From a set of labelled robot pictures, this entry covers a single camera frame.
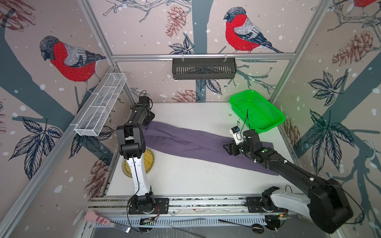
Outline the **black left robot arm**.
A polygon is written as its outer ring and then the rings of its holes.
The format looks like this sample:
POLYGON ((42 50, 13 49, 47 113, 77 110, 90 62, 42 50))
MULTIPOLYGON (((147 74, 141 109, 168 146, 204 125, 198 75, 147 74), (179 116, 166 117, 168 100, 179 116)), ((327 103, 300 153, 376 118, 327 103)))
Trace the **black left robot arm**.
POLYGON ((155 210, 154 194, 144 164, 146 142, 142 130, 155 117, 150 109, 149 101, 134 104, 128 121, 116 130, 119 154, 127 162, 134 182, 134 194, 128 202, 128 208, 143 214, 155 210))

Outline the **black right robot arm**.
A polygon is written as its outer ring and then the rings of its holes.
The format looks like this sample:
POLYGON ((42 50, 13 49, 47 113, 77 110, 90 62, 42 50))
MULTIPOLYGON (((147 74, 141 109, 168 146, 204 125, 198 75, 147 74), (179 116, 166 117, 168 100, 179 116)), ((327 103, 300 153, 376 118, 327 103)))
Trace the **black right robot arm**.
POLYGON ((284 208, 311 219, 321 230, 332 234, 350 218, 353 210, 344 189, 334 179, 326 180, 290 163, 277 151, 263 146, 255 130, 229 130, 234 142, 224 145, 229 155, 245 155, 251 161, 273 171, 300 189, 303 194, 287 193, 272 186, 262 193, 264 211, 284 208))

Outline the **purple trousers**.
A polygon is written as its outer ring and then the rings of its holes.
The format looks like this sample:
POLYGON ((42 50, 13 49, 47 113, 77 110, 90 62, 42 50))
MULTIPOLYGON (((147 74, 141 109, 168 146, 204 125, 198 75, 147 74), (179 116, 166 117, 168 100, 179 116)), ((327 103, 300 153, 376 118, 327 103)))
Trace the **purple trousers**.
POLYGON ((178 128, 161 122, 142 127, 146 145, 162 153, 218 163, 234 168, 276 176, 277 173, 253 162, 245 155, 229 155, 223 148, 233 138, 204 131, 178 128))

